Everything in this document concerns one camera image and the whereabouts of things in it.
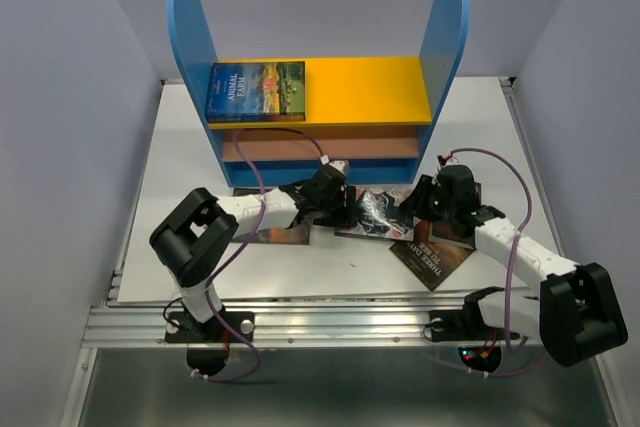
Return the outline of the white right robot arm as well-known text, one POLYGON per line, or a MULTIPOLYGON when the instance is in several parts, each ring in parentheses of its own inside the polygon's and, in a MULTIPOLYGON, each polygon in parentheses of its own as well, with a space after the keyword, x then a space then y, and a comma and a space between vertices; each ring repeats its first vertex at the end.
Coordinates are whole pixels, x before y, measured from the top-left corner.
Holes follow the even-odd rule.
POLYGON ((627 343, 609 272, 548 250, 503 212, 482 204, 468 167, 453 164, 435 176, 421 176, 400 209, 452 227, 466 245, 504 266, 529 290, 515 296, 507 286, 487 287, 466 295, 457 310, 431 312, 430 340, 482 340, 490 332, 501 339, 536 340, 564 367, 627 343))

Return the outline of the Animal Farm book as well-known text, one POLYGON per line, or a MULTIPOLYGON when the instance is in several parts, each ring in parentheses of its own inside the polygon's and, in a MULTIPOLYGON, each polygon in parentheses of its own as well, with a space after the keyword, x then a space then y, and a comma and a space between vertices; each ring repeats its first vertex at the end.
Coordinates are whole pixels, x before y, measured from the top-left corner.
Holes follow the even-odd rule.
POLYGON ((303 61, 213 64, 205 117, 210 123, 304 121, 306 64, 303 61))

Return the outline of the Little Women book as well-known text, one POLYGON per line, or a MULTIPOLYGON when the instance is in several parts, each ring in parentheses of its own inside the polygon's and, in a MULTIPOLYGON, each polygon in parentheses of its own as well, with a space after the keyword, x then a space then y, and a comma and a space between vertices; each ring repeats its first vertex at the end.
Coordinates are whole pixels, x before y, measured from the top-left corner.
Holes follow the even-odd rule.
POLYGON ((414 238, 414 218, 403 213, 400 205, 411 194, 410 189, 401 186, 389 188, 356 188, 356 225, 350 228, 336 228, 340 237, 370 238, 388 241, 412 241, 414 238))

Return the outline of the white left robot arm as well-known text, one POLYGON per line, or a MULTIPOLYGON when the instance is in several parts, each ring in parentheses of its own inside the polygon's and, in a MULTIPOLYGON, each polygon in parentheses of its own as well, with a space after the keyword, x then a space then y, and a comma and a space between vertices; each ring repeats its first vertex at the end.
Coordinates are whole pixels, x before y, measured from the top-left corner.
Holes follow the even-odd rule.
POLYGON ((222 331, 218 312, 223 304, 212 277, 235 238, 313 221, 329 227, 355 224, 355 190, 347 184, 348 173, 348 162, 330 161, 311 178, 266 193, 216 197, 197 188, 178 204, 152 232, 149 243, 175 281, 190 314, 191 333, 210 341, 222 331))

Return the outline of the Edward Tulane book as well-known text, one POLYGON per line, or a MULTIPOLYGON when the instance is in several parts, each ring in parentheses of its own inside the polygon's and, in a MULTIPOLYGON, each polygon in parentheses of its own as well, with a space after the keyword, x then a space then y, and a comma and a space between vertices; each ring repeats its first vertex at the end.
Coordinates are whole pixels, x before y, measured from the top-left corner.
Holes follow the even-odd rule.
POLYGON ((438 214, 437 220, 421 220, 430 223, 430 239, 469 249, 475 248, 473 228, 456 217, 456 207, 450 194, 434 183, 430 205, 438 214))

